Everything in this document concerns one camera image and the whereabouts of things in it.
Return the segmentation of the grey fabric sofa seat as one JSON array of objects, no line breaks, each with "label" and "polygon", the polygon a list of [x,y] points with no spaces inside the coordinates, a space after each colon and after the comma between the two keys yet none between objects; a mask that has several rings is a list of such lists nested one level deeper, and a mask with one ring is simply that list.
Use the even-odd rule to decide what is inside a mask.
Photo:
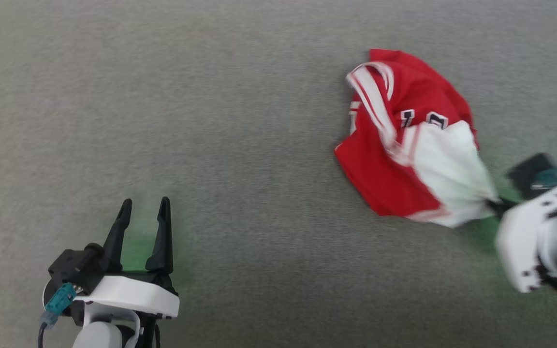
[{"label": "grey fabric sofa seat", "polygon": [[557,0],[0,0],[0,348],[35,348],[48,267],[122,263],[172,203],[164,348],[557,348],[557,293],[520,294],[494,220],[380,217],[333,150],[370,48],[433,66],[505,172],[557,163]]}]

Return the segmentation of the red and white jersey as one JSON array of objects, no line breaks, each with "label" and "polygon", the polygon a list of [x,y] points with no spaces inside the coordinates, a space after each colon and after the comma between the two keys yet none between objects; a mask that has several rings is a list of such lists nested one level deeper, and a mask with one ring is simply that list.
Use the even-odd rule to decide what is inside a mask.
[{"label": "red and white jersey", "polygon": [[380,216],[455,228],[501,202],[478,154],[469,104],[429,64],[373,48],[347,74],[350,134],[334,153]]}]

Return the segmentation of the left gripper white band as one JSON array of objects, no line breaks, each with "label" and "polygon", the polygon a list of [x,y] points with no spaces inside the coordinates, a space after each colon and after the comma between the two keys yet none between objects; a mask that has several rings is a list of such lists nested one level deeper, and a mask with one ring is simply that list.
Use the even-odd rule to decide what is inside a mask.
[{"label": "left gripper white band", "polygon": [[[131,215],[132,200],[128,198],[123,201],[103,245],[102,264],[106,272],[122,271],[122,245]],[[157,222],[152,255],[146,261],[146,270],[150,273],[105,275],[89,295],[75,297],[71,313],[81,308],[87,321],[134,321],[143,315],[155,319],[174,319],[178,316],[180,299],[169,276],[173,271],[173,235],[168,197],[161,199]]]}]

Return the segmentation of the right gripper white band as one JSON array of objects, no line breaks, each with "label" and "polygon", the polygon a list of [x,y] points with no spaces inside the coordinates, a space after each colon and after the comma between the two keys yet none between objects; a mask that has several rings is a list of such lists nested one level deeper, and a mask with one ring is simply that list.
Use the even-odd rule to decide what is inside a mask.
[{"label": "right gripper white band", "polygon": [[520,293],[538,289],[539,233],[549,216],[557,212],[557,187],[520,204],[499,197],[486,201],[486,205],[501,219],[495,246],[509,282]]}]

